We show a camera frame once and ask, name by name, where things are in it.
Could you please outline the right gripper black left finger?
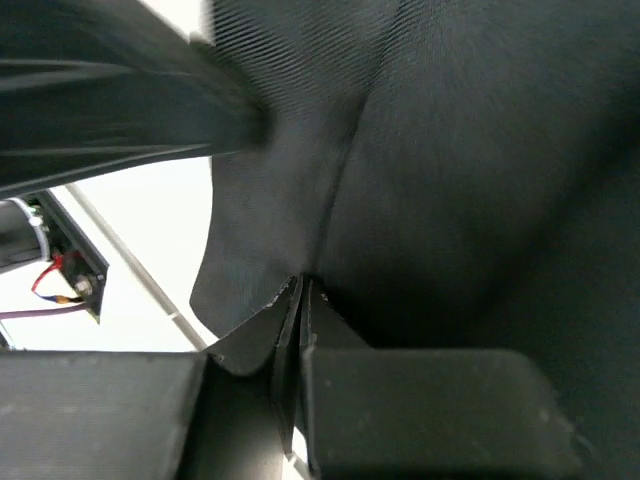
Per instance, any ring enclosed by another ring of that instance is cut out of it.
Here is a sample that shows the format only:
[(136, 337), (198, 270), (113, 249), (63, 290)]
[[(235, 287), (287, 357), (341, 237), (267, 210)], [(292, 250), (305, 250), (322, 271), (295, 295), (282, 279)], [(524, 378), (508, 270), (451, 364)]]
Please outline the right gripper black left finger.
[(5, 479), (278, 479), (295, 391), (283, 383), (301, 287), (203, 353), (1, 357)]

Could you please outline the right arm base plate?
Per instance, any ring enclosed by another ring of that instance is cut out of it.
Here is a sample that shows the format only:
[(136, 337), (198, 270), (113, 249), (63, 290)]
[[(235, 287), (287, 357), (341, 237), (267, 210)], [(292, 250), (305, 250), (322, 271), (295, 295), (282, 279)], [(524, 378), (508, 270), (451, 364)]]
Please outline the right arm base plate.
[[(1, 272), (43, 261), (31, 292), (55, 305), (82, 306), (98, 321), (109, 264), (62, 204), (47, 191), (1, 202)], [(38, 286), (58, 272), (71, 295), (42, 295)]]

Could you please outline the black pleated skirt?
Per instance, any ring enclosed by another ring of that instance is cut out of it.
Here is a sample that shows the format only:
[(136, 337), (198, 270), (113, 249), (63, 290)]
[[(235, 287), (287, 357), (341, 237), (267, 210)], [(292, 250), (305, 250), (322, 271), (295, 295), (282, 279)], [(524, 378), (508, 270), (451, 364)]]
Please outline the black pleated skirt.
[(1, 5), (1, 194), (211, 160), (190, 303), (217, 342), (316, 281), (373, 349), (519, 353), (577, 479), (639, 475), (639, 5)]

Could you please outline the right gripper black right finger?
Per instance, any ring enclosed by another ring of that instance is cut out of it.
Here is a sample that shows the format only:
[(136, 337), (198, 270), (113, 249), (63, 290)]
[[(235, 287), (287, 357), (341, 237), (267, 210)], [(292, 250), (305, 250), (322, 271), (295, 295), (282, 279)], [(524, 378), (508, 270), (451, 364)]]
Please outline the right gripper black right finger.
[(301, 305), (309, 467), (318, 479), (577, 479), (570, 428), (512, 351), (373, 349), (307, 281)]

